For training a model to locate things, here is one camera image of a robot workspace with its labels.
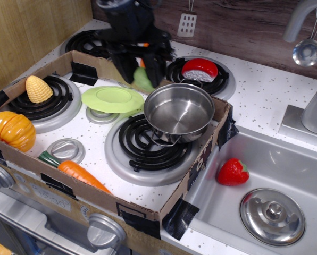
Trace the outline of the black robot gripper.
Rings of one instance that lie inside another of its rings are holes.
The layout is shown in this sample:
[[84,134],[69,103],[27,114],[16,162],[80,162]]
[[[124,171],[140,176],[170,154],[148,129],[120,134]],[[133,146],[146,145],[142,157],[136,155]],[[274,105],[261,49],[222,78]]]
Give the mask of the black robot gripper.
[[168,32],[158,29],[154,22],[150,1],[97,1],[111,26],[95,32],[96,38],[104,41],[113,51],[112,61],[125,82],[134,81],[138,67],[136,58],[143,57],[146,74],[153,88],[160,85],[165,76],[165,60],[174,56]]

